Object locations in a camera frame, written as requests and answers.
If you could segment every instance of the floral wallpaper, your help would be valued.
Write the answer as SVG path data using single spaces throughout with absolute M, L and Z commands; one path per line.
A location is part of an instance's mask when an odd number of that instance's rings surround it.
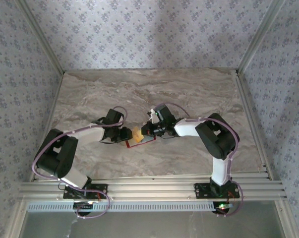
M 30 178 L 59 75 L 13 0 L 0 0 L 0 238 Z
M 299 228 L 299 0 L 286 0 L 245 78 L 271 166 Z
M 236 68 L 271 0 L 27 0 L 65 71 Z

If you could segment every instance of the purple cable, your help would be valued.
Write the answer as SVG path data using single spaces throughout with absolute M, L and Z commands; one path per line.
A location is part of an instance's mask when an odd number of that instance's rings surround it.
M 51 140 L 39 153 L 38 153 L 38 155 L 36 156 L 36 158 L 35 158 L 35 160 L 34 160 L 34 162 L 32 163 L 32 171 L 36 174 L 36 175 L 38 175 L 38 176 L 40 176 L 40 177 L 43 177 L 43 178 L 46 178 L 46 179 L 58 179 L 57 177 L 55 177 L 55 176 L 47 176 L 47 175 L 43 175 L 43 174 L 41 174 L 41 173 L 39 173 L 37 170 L 36 170 L 36 164 L 37 164 L 37 162 L 38 162 L 38 160 L 40 159 L 40 157 L 43 155 L 43 153 L 53 144 L 53 143 L 55 143 L 57 140 L 59 140 L 60 138 L 62 138 L 62 137 L 64 137 L 64 136 L 66 136 L 66 135 L 70 135 L 70 134 L 75 134 L 75 133 L 78 133 L 78 132 L 81 132 L 81 131 L 84 131 L 84 130 L 88 130 L 88 129 L 91 129 L 91 128 L 96 128 L 96 127 L 112 127 L 112 126 L 117 126 L 117 125 L 121 125 L 121 124 L 123 124 L 125 121 L 126 121 L 126 119 L 127 119 L 127 110 L 124 108 L 124 107 L 121 107 L 121 106 L 116 106 L 116 107 L 114 107 L 113 109 L 115 109 L 115 108 L 122 108 L 124 111 L 125 111 L 125 117 L 123 118 L 123 120 L 122 121 L 120 121 L 120 122 L 118 122 L 118 123 L 115 123 L 115 124 L 111 124 L 111 125 L 91 125 L 91 126 L 85 126 L 85 127 L 82 127 L 82 128 L 79 128 L 79 129 L 76 129 L 76 130 L 73 130 L 73 131 L 68 131 L 68 132 L 65 132 L 65 133 L 63 133 L 63 134 L 61 134 L 61 135 L 59 135 L 59 136 L 57 136 L 56 138 L 54 138 L 53 140 Z M 83 217 L 83 216 L 80 216 L 79 214 L 78 214 L 78 210 L 80 209 L 80 207 L 78 207 L 78 209 L 77 209 L 77 212 L 76 212 L 76 214 L 77 214 L 77 216 L 79 217 L 79 218 L 83 218 L 83 219 L 91 219 L 91 218 L 97 218 L 97 217 L 101 217 L 101 216 L 103 216 L 106 212 L 107 212 L 107 210 L 110 208 L 110 198 L 108 197 L 108 195 L 106 194 L 106 193 L 104 193 L 104 192 L 102 192 L 102 191 L 99 191 L 99 190 L 95 190 L 95 189 L 81 189 L 81 188 L 78 188 L 78 187 L 74 187 L 74 186 L 72 186 L 71 184 L 69 184 L 69 183 L 67 183 L 67 182 L 65 182 L 65 181 L 62 181 L 62 182 L 64 182 L 67 186 L 69 186 L 69 187 L 71 187 L 72 189 L 75 189 L 75 190 L 77 190 L 77 191 L 80 191 L 80 192 L 97 192 L 97 193 L 100 193 L 100 194 L 102 194 L 102 195 L 104 195 L 105 197 L 106 197 L 106 199 L 107 199 L 107 201 L 108 201 L 108 205 L 107 205 L 107 207 L 106 207 L 106 209 L 101 213 L 101 214 L 99 214 L 99 215 L 97 215 L 97 216 L 93 216 L 93 217 Z
M 186 122 L 197 122 L 197 121 L 201 121 L 201 120 L 209 120 L 209 121 L 213 121 L 213 122 L 216 122 L 222 126 L 224 126 L 231 134 L 232 136 L 234 137 L 234 140 L 235 140 L 235 148 L 233 150 L 233 152 L 229 155 L 229 164 L 228 164 L 228 172 L 229 172 L 229 175 L 231 175 L 231 162 L 233 160 L 233 155 L 235 154 L 235 152 L 238 150 L 238 146 L 239 146 L 239 140 L 238 140 L 238 137 L 235 135 L 235 132 L 228 126 L 226 125 L 225 123 L 219 121 L 219 120 L 216 120 L 216 119 L 213 119 L 213 118 L 198 118 L 198 119 L 186 119 L 185 121 Z M 229 217 L 229 216 L 232 216 L 234 214 L 236 214 L 243 206 L 243 203 L 244 203 L 244 195 L 243 195 L 243 190 L 240 186 L 240 184 L 238 184 L 237 182 L 233 181 L 231 179 L 231 176 L 229 177 L 229 181 L 236 184 L 239 188 L 239 191 L 240 191 L 240 195 L 241 195 L 241 202 L 240 202 L 240 205 L 239 207 L 232 213 L 230 214 L 224 214 L 223 216 L 224 217 Z
M 160 103 L 160 104 L 158 104 L 157 106 L 154 107 L 154 110 L 155 110 L 156 108 L 158 108 L 159 106 L 164 105 L 164 104 L 174 105 L 174 106 L 180 108 L 181 110 L 183 110 L 184 113 L 186 113 L 186 115 L 187 115 L 188 117 L 190 117 L 189 113 L 188 113 L 182 106 L 180 106 L 180 105 L 178 105 L 178 104 L 176 104 L 176 103 Z

